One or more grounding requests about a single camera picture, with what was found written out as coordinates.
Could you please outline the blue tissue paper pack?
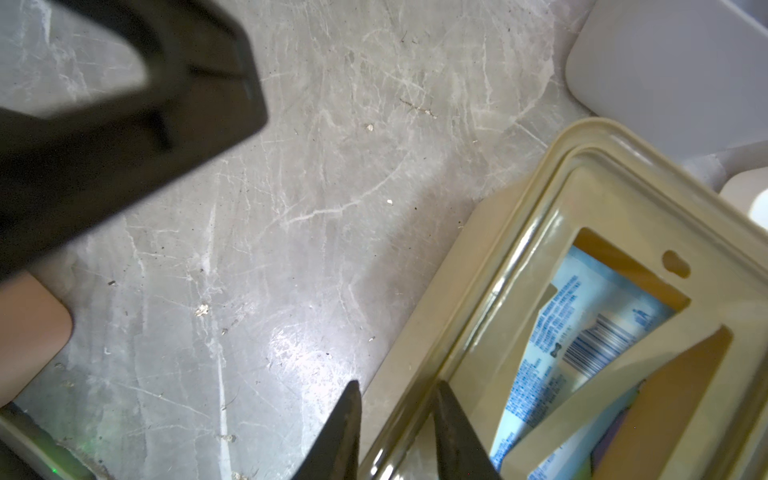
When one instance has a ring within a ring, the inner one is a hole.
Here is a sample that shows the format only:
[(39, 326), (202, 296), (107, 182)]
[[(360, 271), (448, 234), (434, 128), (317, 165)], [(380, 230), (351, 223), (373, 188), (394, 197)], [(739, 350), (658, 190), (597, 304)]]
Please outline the blue tissue paper pack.
[(537, 314), (492, 443), (496, 469), (548, 414), (674, 314), (577, 247), (552, 284), (556, 293)]

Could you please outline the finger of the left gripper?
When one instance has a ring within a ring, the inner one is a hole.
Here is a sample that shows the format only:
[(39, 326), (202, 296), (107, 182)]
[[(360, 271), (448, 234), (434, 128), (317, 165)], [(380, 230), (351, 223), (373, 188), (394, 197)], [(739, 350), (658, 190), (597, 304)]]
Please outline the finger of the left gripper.
[(261, 131), (248, 36), (211, 1), (74, 1), (130, 43), (147, 84), (43, 119), (1, 113), (1, 274), (29, 263)]

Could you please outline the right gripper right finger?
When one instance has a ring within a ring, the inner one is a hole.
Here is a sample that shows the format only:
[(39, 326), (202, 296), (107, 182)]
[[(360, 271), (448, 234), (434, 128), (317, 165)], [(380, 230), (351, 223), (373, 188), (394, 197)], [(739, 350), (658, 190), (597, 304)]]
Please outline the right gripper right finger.
[(449, 383), (444, 380), (436, 385), (433, 421), (440, 479), (501, 479)]

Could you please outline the beige tissue box base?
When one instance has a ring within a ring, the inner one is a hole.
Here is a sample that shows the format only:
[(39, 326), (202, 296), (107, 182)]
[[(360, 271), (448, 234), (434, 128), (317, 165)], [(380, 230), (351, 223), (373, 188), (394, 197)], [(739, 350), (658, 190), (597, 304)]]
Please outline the beige tissue box base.
[(518, 230), (512, 217), (526, 183), (513, 183), (472, 212), (362, 399), (360, 469), (384, 468), (441, 364), (486, 294)]

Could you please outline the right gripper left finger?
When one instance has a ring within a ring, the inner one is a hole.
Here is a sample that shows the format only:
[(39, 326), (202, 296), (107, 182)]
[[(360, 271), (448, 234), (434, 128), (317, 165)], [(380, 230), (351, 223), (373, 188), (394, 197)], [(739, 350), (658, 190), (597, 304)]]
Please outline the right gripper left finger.
[(293, 480), (355, 480), (360, 451), (362, 400), (357, 380), (350, 381)]

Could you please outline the beige tissue box lid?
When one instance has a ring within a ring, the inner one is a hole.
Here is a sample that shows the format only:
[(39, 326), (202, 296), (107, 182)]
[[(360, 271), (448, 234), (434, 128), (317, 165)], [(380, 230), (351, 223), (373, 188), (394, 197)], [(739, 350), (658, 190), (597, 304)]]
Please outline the beige tissue box lid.
[(767, 234), (578, 121), (477, 206), (363, 402), (361, 479), (763, 479)]

